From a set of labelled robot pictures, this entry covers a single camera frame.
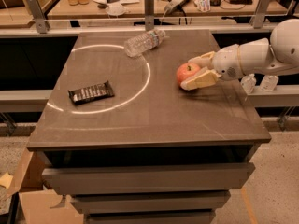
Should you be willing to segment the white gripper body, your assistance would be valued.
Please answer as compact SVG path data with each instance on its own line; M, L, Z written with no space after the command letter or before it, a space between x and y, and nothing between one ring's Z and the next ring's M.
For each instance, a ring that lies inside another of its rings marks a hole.
M241 78L241 69L237 57L239 46L237 44L217 51L212 59L214 69L221 75L222 80L235 80Z

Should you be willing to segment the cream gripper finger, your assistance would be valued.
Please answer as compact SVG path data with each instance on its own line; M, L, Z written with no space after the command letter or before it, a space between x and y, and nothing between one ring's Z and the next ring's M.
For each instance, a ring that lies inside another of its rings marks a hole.
M210 87L215 85L219 81L220 77L221 75L214 69L204 67L194 75L183 80L180 83L180 87L185 91Z
M189 59L189 63L195 63L200 68L207 67L208 69L212 69L213 68L212 60L213 60L214 55L215 55L215 52L210 51L203 55Z

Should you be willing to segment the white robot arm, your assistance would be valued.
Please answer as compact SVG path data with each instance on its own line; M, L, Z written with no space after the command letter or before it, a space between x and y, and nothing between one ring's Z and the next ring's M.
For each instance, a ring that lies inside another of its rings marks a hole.
M200 70L184 79L179 86L195 90L215 85L220 80L241 79L250 74L272 76L293 75L299 72L299 19L278 24L270 38L242 45L233 44L193 57Z

